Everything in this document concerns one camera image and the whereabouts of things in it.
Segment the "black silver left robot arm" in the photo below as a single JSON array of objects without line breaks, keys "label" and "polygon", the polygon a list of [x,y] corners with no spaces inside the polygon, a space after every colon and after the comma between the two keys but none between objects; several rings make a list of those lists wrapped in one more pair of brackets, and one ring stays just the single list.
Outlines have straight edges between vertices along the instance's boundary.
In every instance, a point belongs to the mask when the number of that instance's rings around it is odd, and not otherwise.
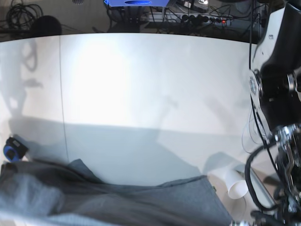
[{"label": "black silver left robot arm", "polygon": [[[286,0],[270,13],[263,37],[249,49],[251,109],[262,145],[245,164],[245,179],[257,206],[256,226],[298,226],[301,223],[301,3]],[[271,158],[279,185],[274,204],[259,201],[251,181],[251,164],[263,150],[278,148]]]}]

